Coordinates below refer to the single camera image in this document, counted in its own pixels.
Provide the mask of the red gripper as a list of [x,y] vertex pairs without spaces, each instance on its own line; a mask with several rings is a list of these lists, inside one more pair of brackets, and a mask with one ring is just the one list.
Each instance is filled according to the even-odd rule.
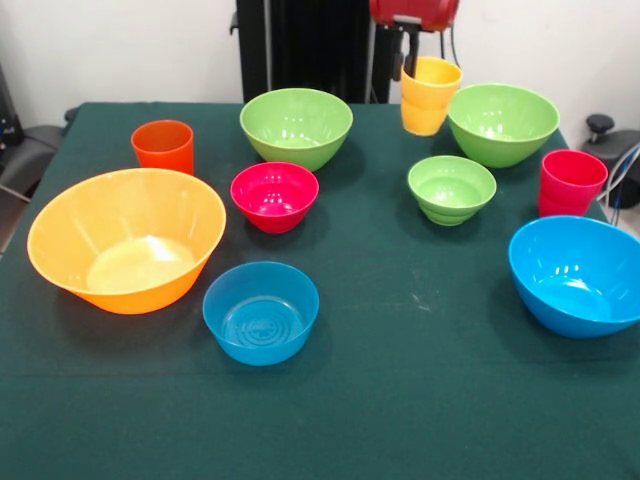
[[370,0],[369,8],[373,20],[378,25],[394,27],[393,67],[414,75],[417,68],[420,31],[406,29],[409,37],[409,51],[402,50],[404,27],[417,25],[421,31],[443,31],[453,23],[459,7],[458,0]]

